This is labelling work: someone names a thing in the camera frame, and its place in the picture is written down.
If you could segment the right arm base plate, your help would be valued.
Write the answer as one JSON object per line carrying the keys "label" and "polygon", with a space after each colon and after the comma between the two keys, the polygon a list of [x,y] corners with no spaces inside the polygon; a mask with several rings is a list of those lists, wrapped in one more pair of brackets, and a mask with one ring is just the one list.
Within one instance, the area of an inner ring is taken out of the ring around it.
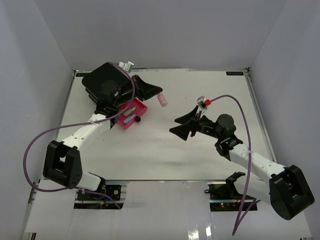
{"label": "right arm base plate", "polygon": [[234,172],[225,179],[225,183],[209,184],[208,189],[206,189],[204,193],[210,195],[210,200],[214,200],[216,197],[219,200],[241,200],[243,195],[236,190],[235,182],[245,175],[246,174],[241,171]]}

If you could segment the pink drawer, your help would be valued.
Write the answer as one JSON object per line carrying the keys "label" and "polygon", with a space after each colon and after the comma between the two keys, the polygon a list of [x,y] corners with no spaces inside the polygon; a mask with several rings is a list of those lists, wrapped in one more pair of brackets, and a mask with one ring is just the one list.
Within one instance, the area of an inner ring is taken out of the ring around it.
{"label": "pink drawer", "polygon": [[119,116],[117,123],[126,130],[137,122],[136,118],[141,119],[147,110],[148,107],[141,100],[135,98],[129,108]]}

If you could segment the green translucent highlighter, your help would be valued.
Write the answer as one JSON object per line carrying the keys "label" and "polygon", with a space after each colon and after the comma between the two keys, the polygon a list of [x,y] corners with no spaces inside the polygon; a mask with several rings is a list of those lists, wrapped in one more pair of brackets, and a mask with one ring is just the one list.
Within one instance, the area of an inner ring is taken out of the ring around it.
{"label": "green translucent highlighter", "polygon": [[126,116],[129,116],[135,109],[136,109],[136,107],[134,106],[134,107],[128,109],[127,111],[125,111],[125,112],[123,113],[123,115],[124,115],[125,117],[126,117]]}

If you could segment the blue translucent highlighter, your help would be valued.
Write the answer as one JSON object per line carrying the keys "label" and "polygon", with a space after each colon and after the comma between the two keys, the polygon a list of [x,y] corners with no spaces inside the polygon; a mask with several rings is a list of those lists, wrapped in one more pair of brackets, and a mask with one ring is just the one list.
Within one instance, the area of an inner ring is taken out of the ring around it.
{"label": "blue translucent highlighter", "polygon": [[129,123],[132,119],[134,119],[135,117],[136,117],[136,114],[134,113],[134,114],[128,116],[127,118],[125,118],[125,119],[123,120],[123,123],[124,123],[124,124],[127,124],[127,123]]}

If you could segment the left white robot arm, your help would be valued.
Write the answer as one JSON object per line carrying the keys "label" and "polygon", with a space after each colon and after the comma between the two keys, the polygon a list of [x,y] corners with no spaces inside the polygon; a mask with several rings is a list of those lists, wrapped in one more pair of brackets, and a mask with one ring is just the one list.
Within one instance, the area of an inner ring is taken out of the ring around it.
{"label": "left white robot arm", "polygon": [[162,93],[159,86],[144,82],[138,75],[112,78],[96,83],[97,94],[90,92],[96,101],[96,109],[87,122],[62,141],[53,140],[46,150],[43,176],[67,189],[86,189],[99,200],[105,196],[103,178],[82,168],[82,154],[104,133],[109,131],[120,117],[134,107],[135,100],[143,102]]}

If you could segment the pink translucent highlighter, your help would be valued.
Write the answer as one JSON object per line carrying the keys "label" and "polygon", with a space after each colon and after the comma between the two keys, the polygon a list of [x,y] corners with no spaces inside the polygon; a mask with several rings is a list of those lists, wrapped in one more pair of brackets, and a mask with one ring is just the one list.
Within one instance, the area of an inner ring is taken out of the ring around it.
{"label": "pink translucent highlighter", "polygon": [[162,107],[166,107],[168,105],[168,102],[162,92],[158,93],[156,96]]}

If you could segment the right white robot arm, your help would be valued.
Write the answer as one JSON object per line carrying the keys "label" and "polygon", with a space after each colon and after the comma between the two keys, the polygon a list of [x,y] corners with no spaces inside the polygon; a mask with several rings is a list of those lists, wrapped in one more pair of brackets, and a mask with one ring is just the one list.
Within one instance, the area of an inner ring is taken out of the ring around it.
{"label": "right white robot arm", "polygon": [[169,131],[184,141],[196,133],[216,138],[214,146],[220,156],[246,168],[261,180],[259,186],[247,190],[248,195],[271,205],[283,219],[291,220],[315,202],[302,170],[295,165],[287,167],[251,152],[236,137],[236,126],[231,115],[221,114],[216,121],[212,121],[195,107],[188,114],[175,119],[175,122],[178,126]]}

